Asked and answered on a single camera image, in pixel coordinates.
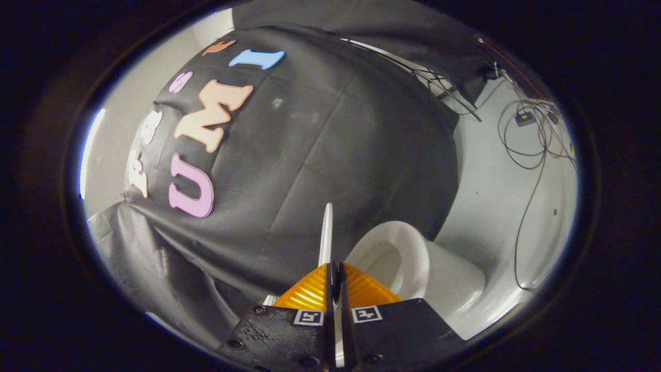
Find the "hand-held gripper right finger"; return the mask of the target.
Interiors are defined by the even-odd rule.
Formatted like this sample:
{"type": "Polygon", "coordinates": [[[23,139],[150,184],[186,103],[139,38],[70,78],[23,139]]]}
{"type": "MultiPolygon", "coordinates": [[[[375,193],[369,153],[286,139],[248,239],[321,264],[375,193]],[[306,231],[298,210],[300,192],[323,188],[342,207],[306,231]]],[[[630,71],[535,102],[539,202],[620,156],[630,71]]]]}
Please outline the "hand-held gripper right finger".
{"type": "Polygon", "coordinates": [[[348,263],[338,273],[346,370],[438,370],[465,349],[425,299],[403,300],[348,263]]]}

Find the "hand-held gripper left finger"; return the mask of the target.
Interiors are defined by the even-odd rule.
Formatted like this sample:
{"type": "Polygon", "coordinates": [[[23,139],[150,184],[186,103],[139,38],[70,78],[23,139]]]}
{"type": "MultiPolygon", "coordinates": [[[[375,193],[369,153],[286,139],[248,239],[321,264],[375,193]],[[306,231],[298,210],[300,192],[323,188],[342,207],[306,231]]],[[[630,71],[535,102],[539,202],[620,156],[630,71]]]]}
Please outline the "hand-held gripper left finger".
{"type": "Polygon", "coordinates": [[[245,371],[328,371],[335,367],[335,268],[312,270],[271,305],[253,306],[221,344],[245,371]]]}

